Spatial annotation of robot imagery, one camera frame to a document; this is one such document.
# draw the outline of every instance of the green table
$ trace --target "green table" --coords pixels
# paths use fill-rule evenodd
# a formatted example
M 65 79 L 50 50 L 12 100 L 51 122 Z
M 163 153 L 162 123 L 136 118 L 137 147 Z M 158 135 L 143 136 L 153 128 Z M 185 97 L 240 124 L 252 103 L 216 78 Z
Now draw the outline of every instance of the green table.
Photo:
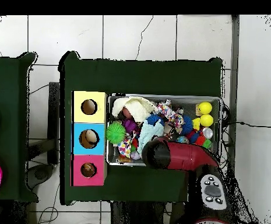
M 0 200 L 37 201 L 26 186 L 27 73 L 34 53 L 0 58 Z
M 220 97 L 222 60 L 110 61 L 81 60 L 67 52 L 59 62 L 61 72 L 61 202 L 77 201 L 186 201 L 183 171 L 147 167 L 108 166 L 103 186 L 70 186 L 71 91 L 100 91 L 144 95 L 194 95 Z

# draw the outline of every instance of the yellow toy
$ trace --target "yellow toy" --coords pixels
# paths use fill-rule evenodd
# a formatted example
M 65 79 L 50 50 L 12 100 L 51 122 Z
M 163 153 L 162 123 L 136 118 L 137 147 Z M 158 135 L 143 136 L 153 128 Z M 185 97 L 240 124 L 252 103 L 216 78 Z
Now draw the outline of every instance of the yellow toy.
M 209 127 L 213 124 L 214 119 L 210 114 L 205 114 L 200 117 L 200 124 L 204 127 Z
M 200 111 L 201 114 L 209 114 L 212 111 L 212 105 L 209 102 L 201 102 L 198 105 L 198 110 Z
M 193 128 L 199 131 L 200 118 L 195 118 L 192 120 Z

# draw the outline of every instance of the green spiky ball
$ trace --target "green spiky ball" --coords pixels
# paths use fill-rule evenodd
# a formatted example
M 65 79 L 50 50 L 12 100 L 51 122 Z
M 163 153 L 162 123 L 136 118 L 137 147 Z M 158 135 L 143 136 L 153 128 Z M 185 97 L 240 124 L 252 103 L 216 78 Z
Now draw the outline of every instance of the green spiky ball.
M 106 129 L 106 139 L 112 144 L 119 144 L 122 142 L 125 138 L 125 134 L 125 127 L 118 122 L 110 124 L 110 126 Z

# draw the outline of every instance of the ball inside hole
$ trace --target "ball inside hole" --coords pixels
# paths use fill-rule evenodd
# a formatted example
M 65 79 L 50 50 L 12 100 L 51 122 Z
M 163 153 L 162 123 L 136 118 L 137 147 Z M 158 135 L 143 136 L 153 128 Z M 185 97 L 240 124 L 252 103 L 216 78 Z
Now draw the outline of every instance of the ball inside hole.
M 82 105 L 81 105 L 81 109 L 82 109 L 82 112 L 85 114 L 85 115 L 93 115 L 96 113 L 97 109 L 98 109 L 98 105 L 97 103 L 90 99 L 90 100 L 85 100 Z
M 99 136 L 96 131 L 93 129 L 86 129 L 82 131 L 79 135 L 79 143 L 85 148 L 85 149 L 93 149 L 97 146 L 99 142 Z
M 92 163 L 85 163 L 82 165 L 80 171 L 82 172 L 83 176 L 91 178 L 96 174 L 97 167 Z

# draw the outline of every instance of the yellow ball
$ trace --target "yellow ball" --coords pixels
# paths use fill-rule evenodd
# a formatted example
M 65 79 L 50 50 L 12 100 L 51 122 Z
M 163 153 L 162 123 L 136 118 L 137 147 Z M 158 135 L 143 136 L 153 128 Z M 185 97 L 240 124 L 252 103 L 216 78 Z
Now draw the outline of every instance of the yellow ball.
M 198 105 L 198 109 L 201 114 L 209 114 L 212 111 L 212 105 L 209 102 L 204 101 Z
M 204 127 L 209 127 L 213 124 L 214 119 L 210 114 L 205 114 L 200 117 L 200 124 Z

